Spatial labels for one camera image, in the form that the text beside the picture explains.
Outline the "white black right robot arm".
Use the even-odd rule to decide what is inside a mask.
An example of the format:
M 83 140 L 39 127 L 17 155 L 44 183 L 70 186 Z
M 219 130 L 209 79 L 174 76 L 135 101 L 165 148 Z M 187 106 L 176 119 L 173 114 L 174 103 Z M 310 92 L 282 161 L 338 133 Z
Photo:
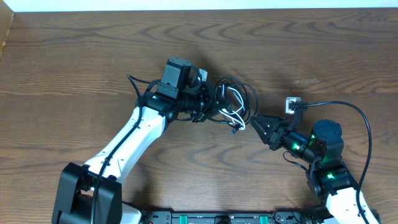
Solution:
M 309 135 L 292 128 L 289 120 L 276 116 L 253 116 L 250 123 L 271 150 L 284 148 L 293 157 L 308 163 L 307 184 L 321 205 L 311 208 L 302 217 L 302 223 L 380 222 L 342 160 L 344 142 L 338 123 L 319 120 Z

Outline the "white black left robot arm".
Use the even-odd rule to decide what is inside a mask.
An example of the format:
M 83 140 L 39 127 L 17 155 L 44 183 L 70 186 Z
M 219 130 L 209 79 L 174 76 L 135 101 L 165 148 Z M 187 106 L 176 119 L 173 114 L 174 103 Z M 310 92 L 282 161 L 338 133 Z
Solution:
M 82 166 L 71 162 L 62 170 L 52 223 L 140 223 L 142 212 L 122 199 L 132 168 L 180 113 L 203 122 L 219 105 L 208 72 L 175 57 L 136 95 L 131 117 L 108 145 Z

